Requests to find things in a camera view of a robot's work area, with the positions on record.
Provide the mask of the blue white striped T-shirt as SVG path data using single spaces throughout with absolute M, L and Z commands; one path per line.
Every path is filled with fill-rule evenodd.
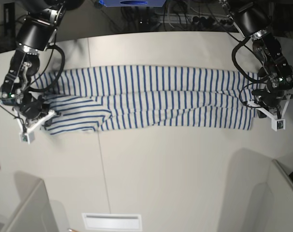
M 149 126 L 249 130 L 257 116 L 239 72 L 176 66 L 99 66 L 62 72 L 43 94 L 58 115 L 46 130 L 112 131 Z

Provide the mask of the grey partition panel left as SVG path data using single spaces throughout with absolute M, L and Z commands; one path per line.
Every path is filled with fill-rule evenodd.
M 8 219 L 0 215 L 0 232 L 58 231 L 59 228 L 42 179 L 34 182 Z

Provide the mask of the grey partition panel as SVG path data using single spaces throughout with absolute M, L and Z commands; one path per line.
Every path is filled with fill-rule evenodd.
M 273 204 L 265 231 L 293 232 L 293 182 L 277 160 L 270 165 L 267 184 Z
M 42 179 L 34 182 L 8 219 L 0 215 L 0 232 L 58 231 L 59 228 Z

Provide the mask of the grey partition panel right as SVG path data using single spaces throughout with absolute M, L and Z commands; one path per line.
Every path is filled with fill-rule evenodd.
M 277 160 L 270 165 L 267 184 L 273 204 L 265 231 L 293 232 L 293 182 Z

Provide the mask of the white power strip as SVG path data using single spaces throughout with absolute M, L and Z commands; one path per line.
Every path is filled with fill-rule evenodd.
M 181 14 L 181 13 L 166 13 L 157 14 L 157 20 L 159 23 L 165 23 L 169 25 L 198 25 L 199 23 L 217 25 L 218 23 L 224 27 L 232 27 L 234 25 L 233 21 L 228 17 L 221 15 L 211 14 Z

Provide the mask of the blue box with oval hole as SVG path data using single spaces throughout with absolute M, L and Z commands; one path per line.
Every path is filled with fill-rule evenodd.
M 166 0 L 100 0 L 106 7 L 162 7 Z

